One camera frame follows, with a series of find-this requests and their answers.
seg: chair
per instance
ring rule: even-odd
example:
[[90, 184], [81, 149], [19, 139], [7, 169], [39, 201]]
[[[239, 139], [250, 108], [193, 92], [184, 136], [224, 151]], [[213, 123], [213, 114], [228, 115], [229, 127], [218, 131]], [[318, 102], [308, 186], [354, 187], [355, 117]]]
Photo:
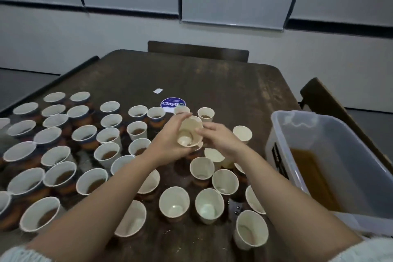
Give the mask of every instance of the chair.
[[300, 94], [303, 97], [303, 100], [300, 102], [300, 107], [302, 109], [307, 105], [311, 111], [317, 114], [330, 115], [344, 121], [359, 139], [375, 154], [387, 170], [393, 174], [393, 165], [387, 156], [378, 149], [374, 142], [363, 132], [360, 126], [347, 113], [346, 109], [318, 78], [311, 79], [300, 90]]
[[173, 55], [241, 61], [241, 62], [247, 62], [248, 55], [250, 54], [250, 52], [247, 50], [166, 43], [162, 41], [148, 41], [147, 49], [149, 52], [155, 52], [155, 53], [165, 53], [165, 54], [173, 54]]

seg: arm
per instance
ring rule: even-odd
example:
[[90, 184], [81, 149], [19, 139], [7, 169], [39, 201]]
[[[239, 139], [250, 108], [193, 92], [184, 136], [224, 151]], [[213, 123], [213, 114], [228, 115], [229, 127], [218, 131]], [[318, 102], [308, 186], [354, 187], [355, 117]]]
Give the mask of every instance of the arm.
[[224, 125], [204, 123], [199, 133], [244, 170], [278, 233], [300, 261], [328, 261], [361, 238], [317, 201], [274, 170]]
[[38, 235], [27, 249], [58, 262], [91, 260], [113, 236], [150, 172], [195, 150], [176, 141], [181, 122], [190, 115], [174, 115], [142, 155]]

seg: black label on bin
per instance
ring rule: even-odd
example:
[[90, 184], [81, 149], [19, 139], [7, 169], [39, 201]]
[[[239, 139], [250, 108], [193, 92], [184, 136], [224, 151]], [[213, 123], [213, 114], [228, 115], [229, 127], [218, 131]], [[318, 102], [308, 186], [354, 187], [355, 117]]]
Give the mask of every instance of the black label on bin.
[[274, 147], [272, 149], [274, 163], [276, 164], [276, 169], [282, 176], [289, 180], [287, 171], [285, 170], [284, 164], [282, 163], [280, 152], [278, 151], [277, 143], [274, 143]]

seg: hand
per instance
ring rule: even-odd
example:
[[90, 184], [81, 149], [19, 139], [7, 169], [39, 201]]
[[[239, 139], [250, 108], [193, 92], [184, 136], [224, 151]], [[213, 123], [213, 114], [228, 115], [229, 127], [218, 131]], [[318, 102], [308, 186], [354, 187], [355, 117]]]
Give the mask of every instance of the hand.
[[223, 156], [235, 159], [240, 150], [247, 148], [225, 125], [204, 122], [203, 126], [203, 129], [197, 129], [196, 132], [204, 137], [207, 147], [217, 149]]
[[160, 166], [169, 164], [197, 150], [197, 146], [184, 147], [177, 142], [180, 125], [184, 119], [191, 115], [192, 113], [173, 115], [142, 155], [153, 160], [156, 166]]

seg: plastic bin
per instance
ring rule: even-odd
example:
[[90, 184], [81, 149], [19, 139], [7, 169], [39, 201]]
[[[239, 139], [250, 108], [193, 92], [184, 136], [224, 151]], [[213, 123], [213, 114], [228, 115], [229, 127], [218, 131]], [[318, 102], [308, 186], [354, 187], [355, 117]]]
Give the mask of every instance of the plastic bin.
[[268, 162], [309, 194], [290, 148], [310, 150], [337, 202], [335, 212], [354, 230], [393, 236], [393, 176], [341, 120], [306, 111], [276, 111], [265, 153]]

